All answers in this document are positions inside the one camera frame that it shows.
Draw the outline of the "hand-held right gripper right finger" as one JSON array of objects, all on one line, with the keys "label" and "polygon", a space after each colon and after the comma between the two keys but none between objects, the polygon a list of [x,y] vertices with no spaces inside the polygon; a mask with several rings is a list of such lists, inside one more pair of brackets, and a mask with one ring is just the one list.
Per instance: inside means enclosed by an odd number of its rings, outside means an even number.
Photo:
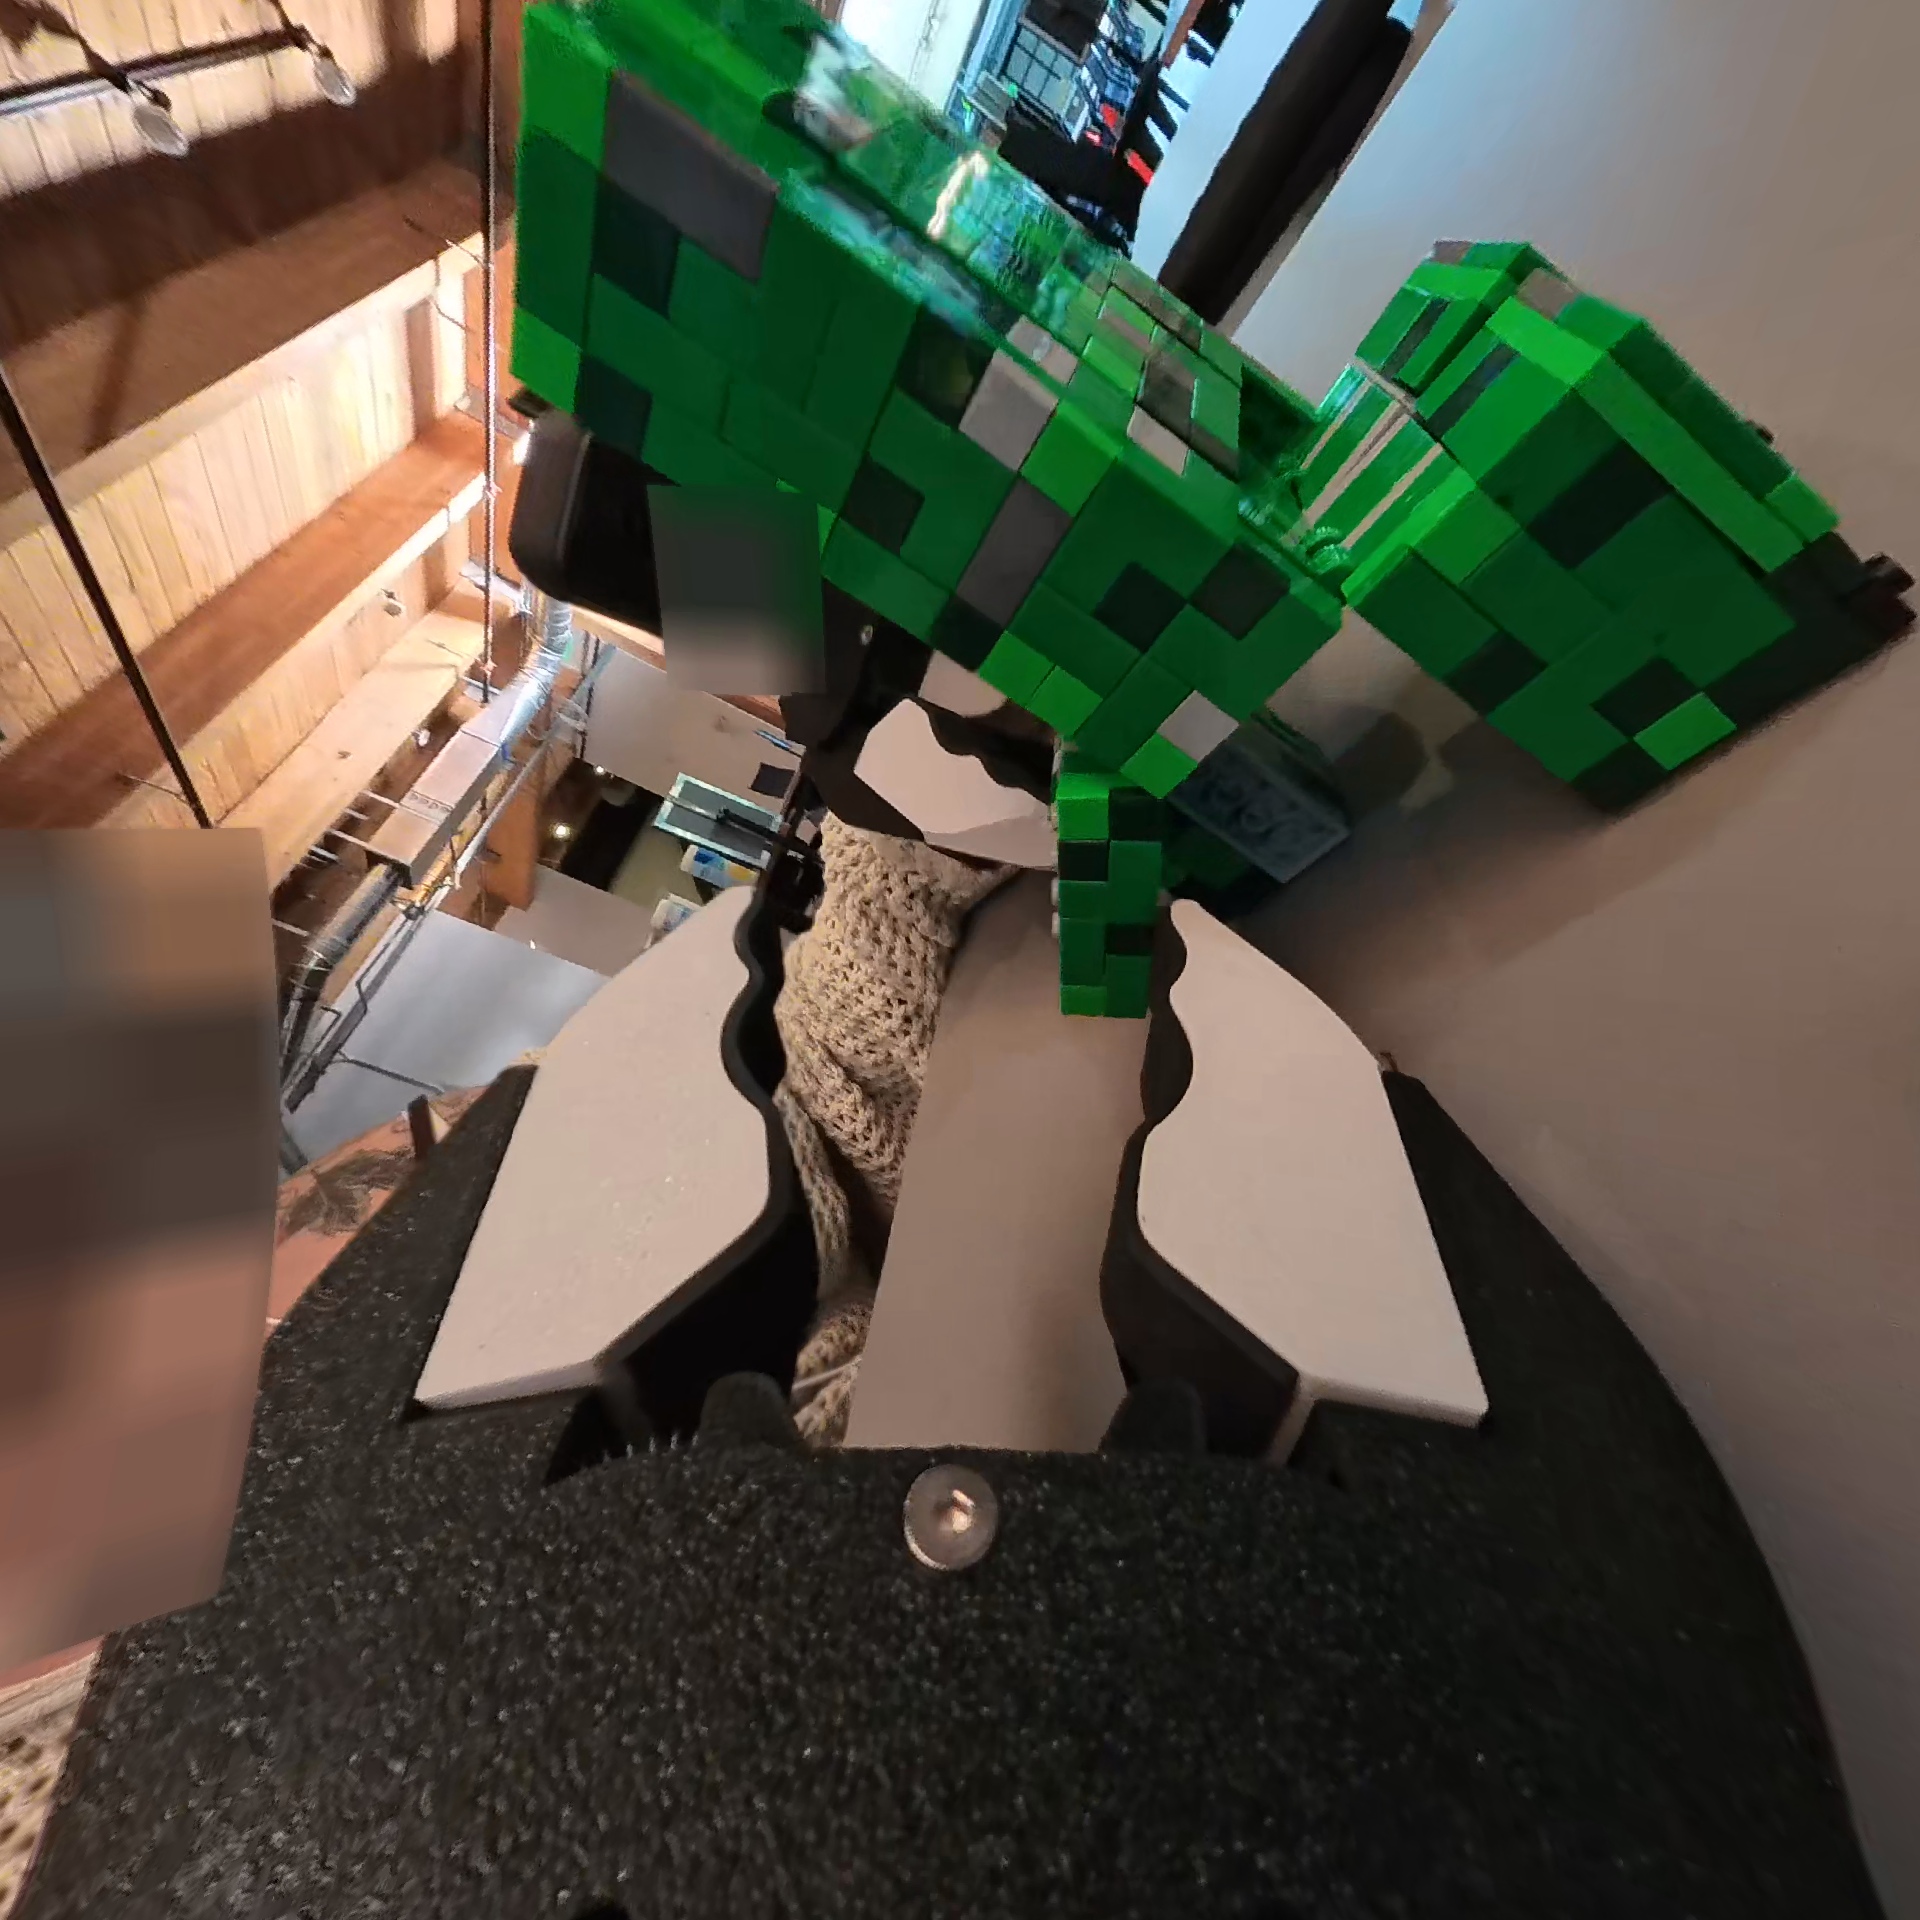
[{"label": "hand-held right gripper right finger", "polygon": [[1164,909],[1101,1253],[1111,1442],[1284,1460],[1318,1409],[1490,1409],[1369,1046],[1203,906]]}]

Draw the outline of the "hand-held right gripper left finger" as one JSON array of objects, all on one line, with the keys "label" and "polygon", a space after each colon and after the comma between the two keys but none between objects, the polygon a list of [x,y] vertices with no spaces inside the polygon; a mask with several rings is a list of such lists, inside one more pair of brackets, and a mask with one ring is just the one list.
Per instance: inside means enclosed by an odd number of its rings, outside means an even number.
[{"label": "hand-held right gripper left finger", "polygon": [[732,1375],[791,1388],[818,1241],[777,1111],[781,929],[732,889],[543,1046],[413,1398],[589,1394],[639,1447]]}]

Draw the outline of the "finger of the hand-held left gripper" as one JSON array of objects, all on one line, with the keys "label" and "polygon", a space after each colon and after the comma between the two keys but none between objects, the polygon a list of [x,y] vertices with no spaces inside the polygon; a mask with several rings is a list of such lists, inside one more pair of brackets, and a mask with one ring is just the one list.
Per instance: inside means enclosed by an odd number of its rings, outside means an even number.
[{"label": "finger of the hand-held left gripper", "polygon": [[978,756],[951,751],[916,701],[897,703],[867,733],[855,777],[932,847],[1025,870],[1057,869],[1050,805],[997,779]]}]

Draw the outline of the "green lego creeper figure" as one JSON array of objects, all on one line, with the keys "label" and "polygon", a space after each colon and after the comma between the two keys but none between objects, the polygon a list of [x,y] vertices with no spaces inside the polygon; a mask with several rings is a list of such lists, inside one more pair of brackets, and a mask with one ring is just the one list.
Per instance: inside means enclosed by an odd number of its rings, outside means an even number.
[{"label": "green lego creeper figure", "polygon": [[[1070,1018],[1269,853],[1231,747],[1358,612],[1598,810],[1913,628],[1913,577],[1641,318],[1442,243],[1318,403],[810,5],[537,5],[511,370],[679,486],[779,490],[877,638],[1063,751]],[[881,711],[869,731],[885,718]]]}]

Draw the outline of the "person's left forearm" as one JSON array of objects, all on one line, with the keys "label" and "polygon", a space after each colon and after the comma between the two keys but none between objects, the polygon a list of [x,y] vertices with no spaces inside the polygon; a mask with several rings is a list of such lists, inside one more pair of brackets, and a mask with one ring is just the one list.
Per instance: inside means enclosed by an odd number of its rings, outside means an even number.
[{"label": "person's left forearm", "polygon": [[1017,867],[823,818],[823,891],[775,1004],[783,1123],[818,1253],[791,1409],[839,1449],[897,1221],[906,1149],[953,958]]}]

